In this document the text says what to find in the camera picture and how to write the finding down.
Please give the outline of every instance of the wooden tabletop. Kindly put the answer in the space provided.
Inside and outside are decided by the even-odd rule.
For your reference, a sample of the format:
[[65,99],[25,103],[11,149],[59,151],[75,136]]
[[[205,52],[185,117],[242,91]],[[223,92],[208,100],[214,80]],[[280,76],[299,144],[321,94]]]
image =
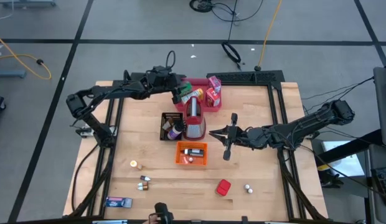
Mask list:
[[[105,86],[111,85],[111,82],[96,84]],[[288,121],[304,116],[297,83],[282,83],[282,87]],[[281,122],[275,91],[274,96],[278,121]],[[241,220],[241,216],[247,216],[251,221],[288,221],[276,149],[252,151],[234,146],[230,160],[224,161],[223,145],[207,133],[201,140],[208,143],[206,167],[192,169],[174,163],[176,142],[159,140],[161,113],[177,111],[171,97],[170,93],[163,93],[143,101],[125,99],[108,196],[130,197],[133,203],[132,208],[106,208],[105,218],[147,219],[154,212],[154,204],[164,202],[176,220]],[[94,111],[99,121],[105,120],[107,107],[108,100]],[[232,113],[238,114],[237,124],[242,129],[272,124],[266,87],[223,86],[221,110],[204,114],[207,130],[224,128],[230,124]],[[113,110],[113,122],[115,114],[116,110]],[[93,138],[82,139],[76,166],[95,144]],[[98,149],[80,169],[76,205],[92,186],[97,156]],[[132,160],[142,164],[143,170],[131,168],[129,163]],[[303,192],[318,211],[327,216],[313,154],[304,148],[297,149],[296,163]],[[148,191],[137,190],[137,184],[141,182],[140,175],[151,178]],[[215,194],[221,179],[232,184],[225,197]],[[252,194],[246,193],[245,184],[251,186]],[[71,186],[72,183],[64,214],[71,212]],[[100,197],[101,190],[96,196],[97,202]],[[293,197],[294,214],[298,217],[295,201]]]

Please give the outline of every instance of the red block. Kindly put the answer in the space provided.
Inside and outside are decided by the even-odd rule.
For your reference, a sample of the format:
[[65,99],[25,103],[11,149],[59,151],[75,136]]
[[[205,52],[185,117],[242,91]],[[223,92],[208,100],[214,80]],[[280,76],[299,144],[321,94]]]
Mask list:
[[229,183],[227,180],[222,179],[218,184],[216,193],[221,196],[226,196],[228,194],[230,186],[231,183]]

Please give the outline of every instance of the small cylinder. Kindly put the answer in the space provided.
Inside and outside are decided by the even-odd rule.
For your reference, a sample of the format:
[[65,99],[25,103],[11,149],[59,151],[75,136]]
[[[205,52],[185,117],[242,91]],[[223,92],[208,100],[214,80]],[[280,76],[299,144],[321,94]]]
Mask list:
[[178,137],[178,135],[180,135],[180,133],[182,133],[183,131],[183,125],[180,124],[180,123],[177,123],[174,125],[174,127],[172,127],[172,129],[168,132],[168,139],[169,140],[175,140],[175,138]]
[[136,162],[136,161],[131,161],[130,165],[131,165],[131,167],[137,168],[138,170],[142,169],[142,165],[138,164],[138,162]]

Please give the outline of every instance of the pink box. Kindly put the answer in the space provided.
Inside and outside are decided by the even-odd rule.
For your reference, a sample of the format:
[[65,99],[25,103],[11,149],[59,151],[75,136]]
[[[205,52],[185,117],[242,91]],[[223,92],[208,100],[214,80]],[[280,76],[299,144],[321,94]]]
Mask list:
[[209,81],[209,85],[211,88],[213,88],[215,90],[216,93],[219,93],[220,92],[220,80],[215,77],[215,76],[212,76],[210,78],[208,78],[208,81]]

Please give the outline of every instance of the wheel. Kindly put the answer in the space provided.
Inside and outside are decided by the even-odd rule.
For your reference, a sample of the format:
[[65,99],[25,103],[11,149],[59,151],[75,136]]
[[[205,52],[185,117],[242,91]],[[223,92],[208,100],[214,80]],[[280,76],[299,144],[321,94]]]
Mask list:
[[5,109],[6,109],[6,104],[5,104],[5,102],[2,102],[2,103],[1,103],[0,109],[1,109],[1,110],[5,110]]

